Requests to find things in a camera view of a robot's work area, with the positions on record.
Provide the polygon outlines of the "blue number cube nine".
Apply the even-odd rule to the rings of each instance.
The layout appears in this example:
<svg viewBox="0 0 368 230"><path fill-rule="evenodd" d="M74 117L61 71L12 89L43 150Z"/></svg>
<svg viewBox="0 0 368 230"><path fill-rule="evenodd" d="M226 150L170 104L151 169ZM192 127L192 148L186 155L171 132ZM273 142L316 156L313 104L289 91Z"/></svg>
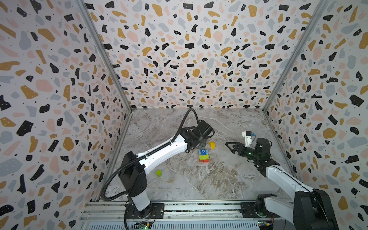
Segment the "blue number cube nine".
<svg viewBox="0 0 368 230"><path fill-rule="evenodd" d="M201 155L203 155L203 156L204 156L204 155L208 155L208 151L207 151L207 150L205 150L205 149L203 149L203 150L201 149L201 150L200 150L200 153L201 153Z"/></svg>

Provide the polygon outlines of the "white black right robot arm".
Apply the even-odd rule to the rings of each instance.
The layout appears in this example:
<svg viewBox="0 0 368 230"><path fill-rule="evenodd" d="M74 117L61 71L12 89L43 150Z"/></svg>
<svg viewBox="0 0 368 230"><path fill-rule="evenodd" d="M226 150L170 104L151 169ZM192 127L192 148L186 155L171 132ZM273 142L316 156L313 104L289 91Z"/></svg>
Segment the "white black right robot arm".
<svg viewBox="0 0 368 230"><path fill-rule="evenodd" d="M271 142L258 138L254 148L240 142L227 142L234 154L245 157L266 178L277 184L291 199L284 201L275 194L257 196L254 210L266 217L276 214L293 224L297 230L337 230L334 209L329 195L314 189L288 173L271 157Z"/></svg>

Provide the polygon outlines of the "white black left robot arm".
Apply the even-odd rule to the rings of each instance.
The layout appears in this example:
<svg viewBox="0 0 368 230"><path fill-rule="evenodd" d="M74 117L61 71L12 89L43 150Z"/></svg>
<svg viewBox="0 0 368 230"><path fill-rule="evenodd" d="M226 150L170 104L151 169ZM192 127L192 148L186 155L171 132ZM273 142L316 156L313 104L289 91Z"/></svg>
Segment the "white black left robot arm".
<svg viewBox="0 0 368 230"><path fill-rule="evenodd" d="M122 166L117 175L127 191L129 200L139 212L148 211L151 201L147 195L147 175L164 161L182 153L197 148L201 141L211 138L214 129L204 120L199 120L197 126L180 127L168 141L148 151L124 156Z"/></svg>

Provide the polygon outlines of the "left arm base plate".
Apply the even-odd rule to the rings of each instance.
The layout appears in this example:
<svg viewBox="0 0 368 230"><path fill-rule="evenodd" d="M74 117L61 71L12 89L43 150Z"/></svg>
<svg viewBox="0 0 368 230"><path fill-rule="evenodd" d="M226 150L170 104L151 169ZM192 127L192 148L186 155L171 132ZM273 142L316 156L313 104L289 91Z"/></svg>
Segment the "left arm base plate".
<svg viewBox="0 0 368 230"><path fill-rule="evenodd" d="M128 204L126 208L127 219L163 219L164 203L150 203L145 209L139 211L135 205Z"/></svg>

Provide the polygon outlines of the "lime green rectangular block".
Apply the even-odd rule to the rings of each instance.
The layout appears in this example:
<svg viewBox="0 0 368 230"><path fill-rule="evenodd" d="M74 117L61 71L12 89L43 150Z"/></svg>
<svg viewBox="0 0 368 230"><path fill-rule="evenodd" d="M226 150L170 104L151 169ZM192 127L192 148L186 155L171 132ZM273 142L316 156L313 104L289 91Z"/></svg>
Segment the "lime green rectangular block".
<svg viewBox="0 0 368 230"><path fill-rule="evenodd" d="M199 160L200 161L207 161L207 160L209 160L209 155L199 155Z"/></svg>

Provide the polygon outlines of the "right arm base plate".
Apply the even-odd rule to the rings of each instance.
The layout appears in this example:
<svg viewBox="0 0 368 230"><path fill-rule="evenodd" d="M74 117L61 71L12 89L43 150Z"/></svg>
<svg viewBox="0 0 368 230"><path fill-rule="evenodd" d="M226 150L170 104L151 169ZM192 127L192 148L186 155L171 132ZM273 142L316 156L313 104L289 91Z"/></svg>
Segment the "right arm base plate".
<svg viewBox="0 0 368 230"><path fill-rule="evenodd" d="M240 213L243 218L279 218L280 216L267 211L266 209L258 210L257 204L253 202L241 202Z"/></svg>

